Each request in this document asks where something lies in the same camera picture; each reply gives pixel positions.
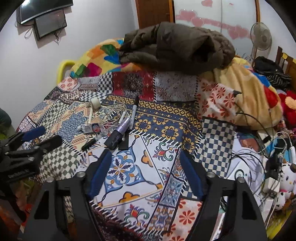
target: red plush toy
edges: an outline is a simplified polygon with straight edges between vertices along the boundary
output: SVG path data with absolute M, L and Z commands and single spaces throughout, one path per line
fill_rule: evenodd
M 279 94 L 284 116 L 290 125 L 290 128 L 296 126 L 296 94 L 293 91 L 287 91 L 287 95 Z

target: lip balm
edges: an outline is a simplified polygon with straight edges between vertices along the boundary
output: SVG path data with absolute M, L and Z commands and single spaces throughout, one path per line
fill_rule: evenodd
M 121 141 L 122 136 L 126 132 L 127 128 L 131 123 L 131 119 L 126 117 L 121 124 L 116 127 L 116 129 L 112 132 L 109 138 L 105 141 L 105 145 L 110 149 L 114 150 L 117 147 L 117 144 Z

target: yellow blanket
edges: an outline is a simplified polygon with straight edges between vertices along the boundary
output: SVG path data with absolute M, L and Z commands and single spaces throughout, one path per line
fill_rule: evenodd
M 270 108 L 264 84 L 248 68 L 251 69 L 251 66 L 247 61 L 234 58 L 227 68 L 205 72 L 201 74 L 201 77 L 241 92 L 242 94 L 238 94 L 235 98 L 237 111 L 257 118 L 265 128 L 275 126 L 283 115 L 281 100 L 276 90 L 270 85 L 268 89 L 275 93 L 278 100 L 277 104 Z M 262 126 L 254 118 L 242 114 L 236 115 L 234 124 L 249 126 L 253 130 L 262 129 Z

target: white standing fan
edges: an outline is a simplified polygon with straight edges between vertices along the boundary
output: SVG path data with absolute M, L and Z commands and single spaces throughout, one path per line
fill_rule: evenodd
M 267 50 L 271 47 L 272 38 L 268 27 L 264 23 L 255 23 L 251 28 L 251 41 L 253 49 L 251 53 L 250 62 L 253 63 L 256 58 L 257 50 Z

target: television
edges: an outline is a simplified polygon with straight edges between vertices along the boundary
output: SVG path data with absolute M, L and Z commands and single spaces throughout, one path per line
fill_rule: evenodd
M 25 0 L 17 9 L 17 21 L 20 24 L 47 12 L 73 5 L 73 0 Z

